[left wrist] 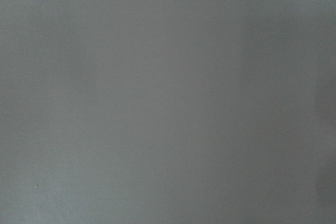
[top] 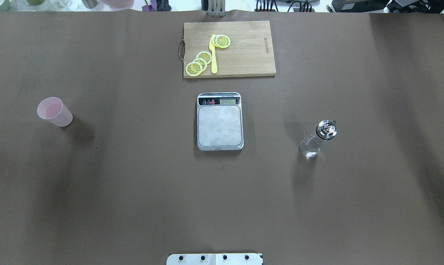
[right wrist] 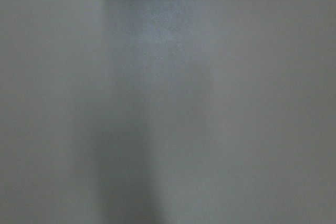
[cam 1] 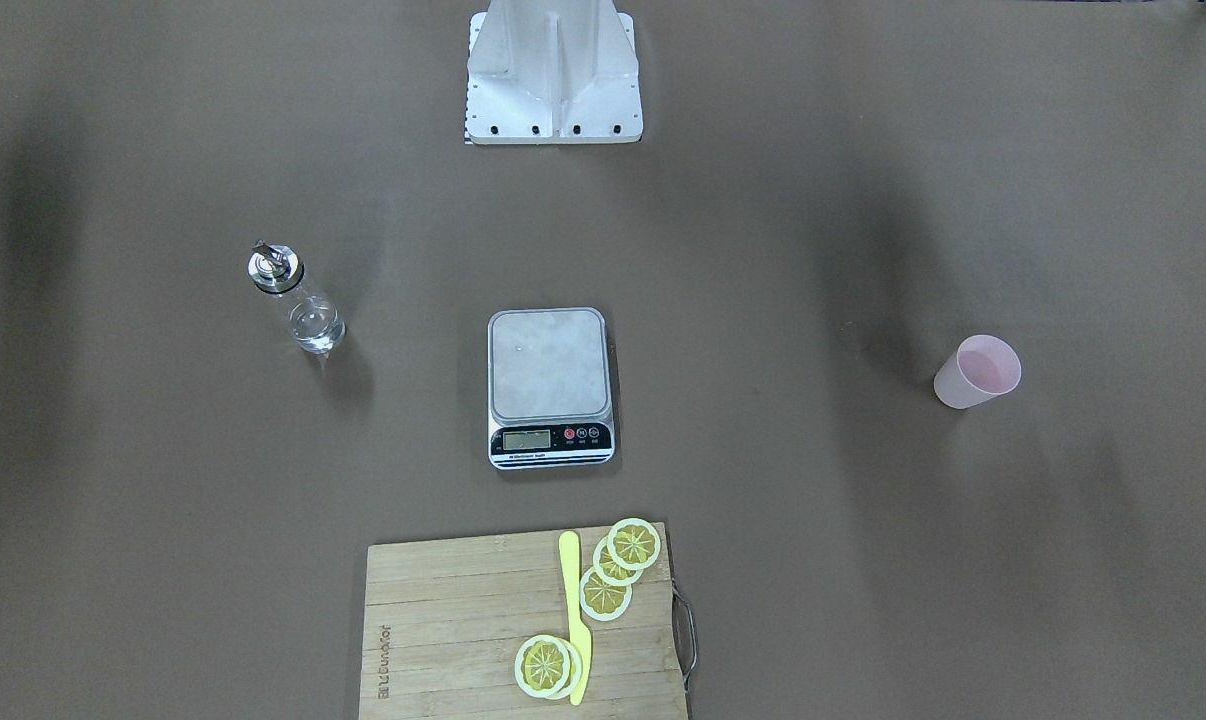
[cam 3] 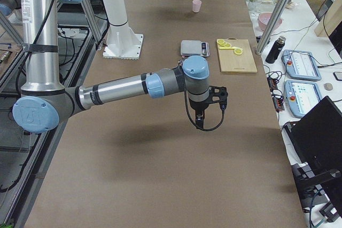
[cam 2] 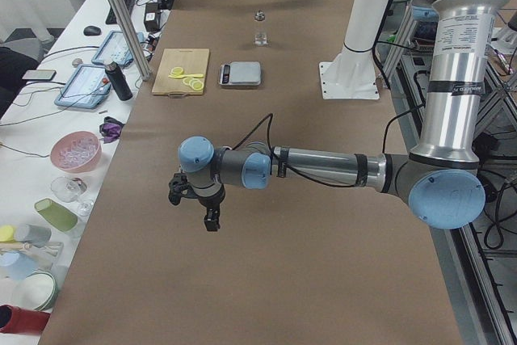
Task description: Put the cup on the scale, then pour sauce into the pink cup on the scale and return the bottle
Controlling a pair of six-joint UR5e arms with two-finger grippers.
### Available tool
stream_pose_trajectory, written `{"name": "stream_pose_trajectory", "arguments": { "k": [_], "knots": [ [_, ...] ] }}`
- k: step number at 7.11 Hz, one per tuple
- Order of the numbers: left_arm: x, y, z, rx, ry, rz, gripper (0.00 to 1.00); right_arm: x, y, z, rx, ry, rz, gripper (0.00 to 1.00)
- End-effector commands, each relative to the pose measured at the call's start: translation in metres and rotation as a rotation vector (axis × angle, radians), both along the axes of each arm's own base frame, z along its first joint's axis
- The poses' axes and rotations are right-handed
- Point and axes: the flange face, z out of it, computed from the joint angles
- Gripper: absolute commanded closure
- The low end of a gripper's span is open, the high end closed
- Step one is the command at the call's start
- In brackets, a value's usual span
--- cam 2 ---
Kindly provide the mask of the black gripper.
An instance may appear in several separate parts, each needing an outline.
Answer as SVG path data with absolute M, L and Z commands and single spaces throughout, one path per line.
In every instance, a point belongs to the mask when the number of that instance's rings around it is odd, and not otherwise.
M 192 187 L 197 200 L 201 204 L 210 204 L 206 206 L 206 214 L 204 217 L 204 226 L 208 232 L 217 232 L 220 225 L 221 208 L 220 203 L 225 198 L 225 187 L 221 183 L 213 183 L 209 187 Z M 168 199 L 171 204 L 179 205 L 182 198 L 188 198 L 190 195 L 190 183 L 185 173 L 175 173 L 169 182 Z

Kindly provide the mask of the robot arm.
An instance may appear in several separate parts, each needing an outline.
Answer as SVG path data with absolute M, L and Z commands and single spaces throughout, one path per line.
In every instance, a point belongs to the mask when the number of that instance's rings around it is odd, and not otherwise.
M 198 200 L 207 230 L 220 227 L 225 187 L 263 189 L 270 177 L 295 174 L 328 187 L 372 187 L 405 202 L 436 229 L 457 229 L 474 221 L 485 206 L 472 143 L 485 68 L 498 10 L 510 0 L 412 0 L 418 15 L 430 12 L 437 32 L 423 123 L 407 155 L 340 154 L 272 146 L 244 138 L 233 147 L 215 147 L 189 137 L 178 149 L 179 172 L 169 200 Z

